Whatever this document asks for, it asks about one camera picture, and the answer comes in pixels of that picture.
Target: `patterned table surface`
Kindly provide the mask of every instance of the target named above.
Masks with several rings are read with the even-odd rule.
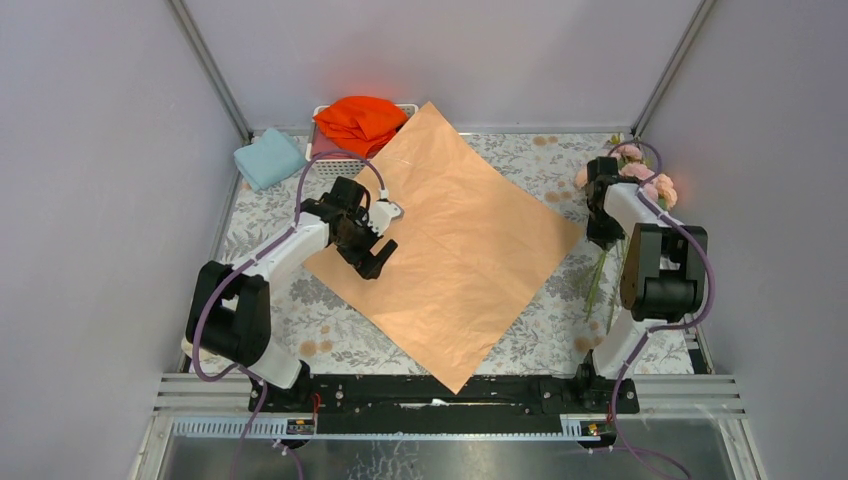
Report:
[[[510,181],[585,228],[585,196],[575,189],[577,171],[609,148],[608,134],[468,135],[464,137],[487,162]],[[297,138],[303,147],[305,137]],[[281,184],[253,192],[243,182],[226,233],[223,261],[247,254],[288,226],[294,209],[296,175]],[[304,198],[318,198],[332,179],[310,173]],[[478,374],[571,374],[585,353],[600,344],[613,312],[615,279],[620,262],[616,250],[603,267],[598,301],[587,319],[587,297],[601,250],[585,238],[513,323]],[[276,336],[309,363],[315,373],[426,374],[373,323],[329,288],[299,268],[289,286],[271,292],[271,319]],[[223,359],[203,361],[204,370],[219,371]],[[662,332],[653,339],[637,373],[692,373],[686,342],[680,332]]]

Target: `orange paper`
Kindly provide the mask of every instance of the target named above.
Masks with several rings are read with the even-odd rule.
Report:
[[[501,176],[432,104],[372,160],[404,210],[398,249],[362,280],[334,249],[306,268],[454,393],[582,236]],[[368,170],[356,177],[377,198]]]

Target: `glass panel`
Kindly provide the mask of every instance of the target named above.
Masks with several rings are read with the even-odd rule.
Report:
[[[710,420],[621,422],[631,444],[671,456],[694,478],[734,478],[721,433]],[[236,444],[236,439],[174,436],[162,478],[228,479]],[[590,456],[571,442],[313,440],[296,453],[310,480],[656,478],[627,452]],[[659,468],[683,476],[665,464]],[[298,477],[290,455],[281,456],[268,440],[248,440],[239,458],[237,478]]]

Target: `red wire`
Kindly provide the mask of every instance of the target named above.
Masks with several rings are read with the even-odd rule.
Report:
[[[312,394],[312,432],[317,433],[318,424],[316,423],[318,417],[318,409],[321,408],[321,395],[318,393]]]

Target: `pink flower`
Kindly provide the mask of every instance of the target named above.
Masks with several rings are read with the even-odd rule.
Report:
[[[644,163],[632,162],[625,165],[619,174],[625,177],[636,177],[639,180],[647,180],[654,175],[654,172],[651,171],[650,168],[646,167]],[[653,201],[659,200],[659,192],[657,191],[657,187],[655,186],[656,179],[652,180],[651,183],[645,185],[643,189],[645,190],[645,195],[648,196]]]
[[[574,186],[578,190],[581,190],[587,183],[589,183],[589,171],[586,170],[586,167],[583,167],[577,172],[577,177],[574,179]]]
[[[657,192],[659,192],[660,196],[665,199],[667,209],[671,210],[672,207],[677,205],[677,191],[674,190],[674,182],[671,181],[668,175],[661,173],[654,180],[654,185],[657,187]]]
[[[642,151],[639,150],[639,147],[633,145],[632,143],[628,143],[623,147],[616,148],[615,151],[610,154],[610,156],[619,159],[624,156],[627,157],[627,160],[631,162],[642,161]]]
[[[674,182],[671,181],[668,175],[661,173],[657,175],[656,180],[654,180],[654,185],[657,186],[657,190],[669,190],[674,188]]]
[[[659,194],[657,193],[657,187],[653,186],[652,184],[649,183],[649,184],[645,185],[644,187],[642,187],[642,190],[645,191],[645,195],[647,195],[648,198],[650,198],[651,200],[653,200],[655,202],[657,200],[659,200]]]
[[[646,167],[644,163],[636,162],[628,163],[618,173],[624,175],[625,177],[636,177],[639,180],[645,180],[647,178],[650,178],[654,174],[654,172],[652,172],[651,169]]]

